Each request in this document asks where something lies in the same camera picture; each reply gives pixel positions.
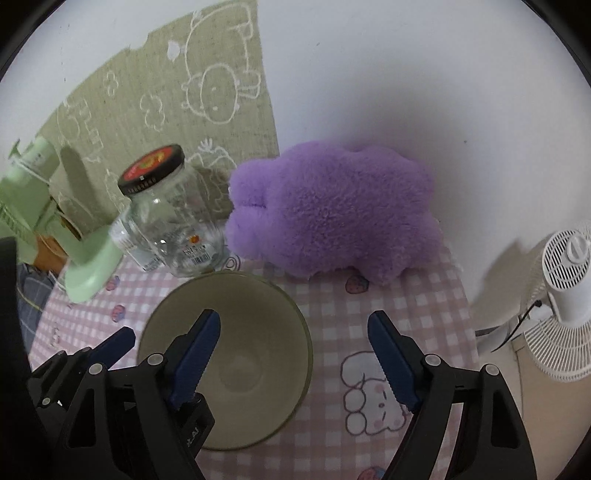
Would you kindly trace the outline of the green desk fan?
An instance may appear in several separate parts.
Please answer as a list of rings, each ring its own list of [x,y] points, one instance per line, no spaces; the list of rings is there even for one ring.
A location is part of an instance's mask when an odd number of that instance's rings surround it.
[[[18,261],[33,264],[38,241],[53,238],[65,253],[63,274],[70,301],[82,303],[96,295],[116,270],[122,251],[113,243],[109,228],[76,236],[73,223],[51,197],[50,178],[60,160],[54,146],[42,137],[20,151],[14,146],[10,165],[1,178],[1,235],[17,241]]]

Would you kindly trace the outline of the purple plush toy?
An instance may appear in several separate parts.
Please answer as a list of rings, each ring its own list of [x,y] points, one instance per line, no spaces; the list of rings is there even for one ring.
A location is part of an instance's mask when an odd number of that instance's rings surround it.
[[[385,285],[438,255],[433,190],[425,166],[391,148],[308,142],[232,172],[225,238],[296,277],[353,267]]]

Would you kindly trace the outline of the white floor fan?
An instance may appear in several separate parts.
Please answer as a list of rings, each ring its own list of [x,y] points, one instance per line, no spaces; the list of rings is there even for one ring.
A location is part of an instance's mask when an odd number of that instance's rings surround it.
[[[537,256],[522,296],[536,366],[560,382],[590,375],[590,222],[559,230]]]

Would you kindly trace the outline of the glass jar with lid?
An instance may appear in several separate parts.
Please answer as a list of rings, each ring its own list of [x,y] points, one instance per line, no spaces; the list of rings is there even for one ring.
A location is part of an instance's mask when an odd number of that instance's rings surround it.
[[[224,253],[221,230],[179,145],[161,146],[135,160],[117,186],[129,199],[132,235],[172,275],[188,278],[215,270]]]

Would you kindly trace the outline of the green patterned wall mat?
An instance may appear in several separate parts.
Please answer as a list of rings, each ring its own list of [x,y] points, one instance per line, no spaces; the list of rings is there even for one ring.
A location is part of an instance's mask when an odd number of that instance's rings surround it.
[[[83,232],[128,205],[117,182],[143,154],[176,144],[217,220],[239,164],[279,151],[253,1],[200,7],[125,48],[65,97],[40,128],[60,156],[50,192]]]

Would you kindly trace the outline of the floral ceramic bowl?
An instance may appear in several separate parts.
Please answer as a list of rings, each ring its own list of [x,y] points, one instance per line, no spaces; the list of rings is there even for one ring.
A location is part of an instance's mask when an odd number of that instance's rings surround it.
[[[139,340],[138,360],[164,351],[211,309],[221,337],[197,392],[214,427],[208,450],[243,449],[266,440],[294,415],[311,382],[311,335],[297,304],[262,277],[213,273],[170,292],[156,307]]]

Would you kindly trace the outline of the grey plaid pillow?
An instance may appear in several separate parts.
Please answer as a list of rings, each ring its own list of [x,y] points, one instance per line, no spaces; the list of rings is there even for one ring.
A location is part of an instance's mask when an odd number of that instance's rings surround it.
[[[30,353],[45,305],[55,286],[55,278],[32,265],[17,265],[17,308],[23,342]]]

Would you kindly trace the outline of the pink checkered tablecloth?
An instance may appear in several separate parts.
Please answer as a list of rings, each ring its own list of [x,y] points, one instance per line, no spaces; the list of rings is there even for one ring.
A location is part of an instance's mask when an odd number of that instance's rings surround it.
[[[301,281],[240,259],[231,266],[263,276],[294,299],[308,321],[314,370],[308,395],[279,433],[242,451],[203,451],[208,479],[379,479],[410,424],[380,370],[367,335],[370,313],[386,312],[397,329],[449,365],[478,363],[475,333],[457,262],[443,247],[435,263],[384,288],[348,271]],[[120,326],[141,333],[179,280],[163,269],[141,272],[123,261],[92,300],[74,304],[54,289],[29,354],[33,366],[56,352],[98,344]]]

